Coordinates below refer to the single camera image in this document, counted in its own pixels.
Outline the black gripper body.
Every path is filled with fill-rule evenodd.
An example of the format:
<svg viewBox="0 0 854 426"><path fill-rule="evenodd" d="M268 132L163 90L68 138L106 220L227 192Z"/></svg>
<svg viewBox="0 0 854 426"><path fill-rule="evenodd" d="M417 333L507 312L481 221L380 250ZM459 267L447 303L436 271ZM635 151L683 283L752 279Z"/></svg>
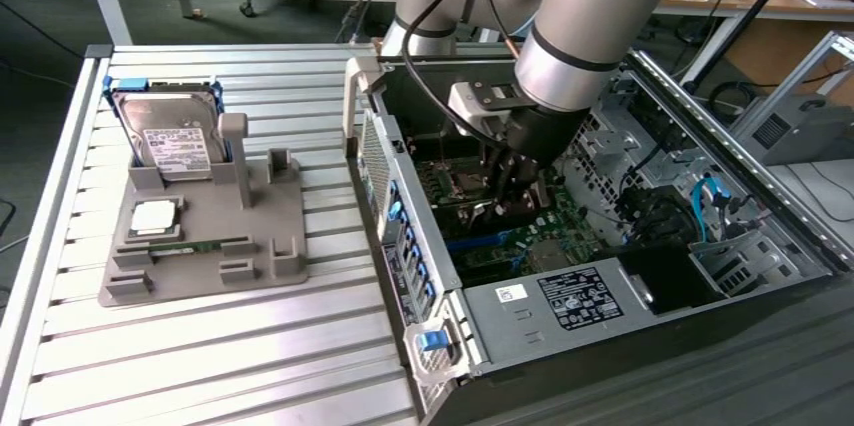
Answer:
<svg viewBox="0 0 854 426"><path fill-rule="evenodd" d="M588 115L588 108L570 112L542 106L515 109L505 122L507 146L540 166L550 166L564 153Z"/></svg>

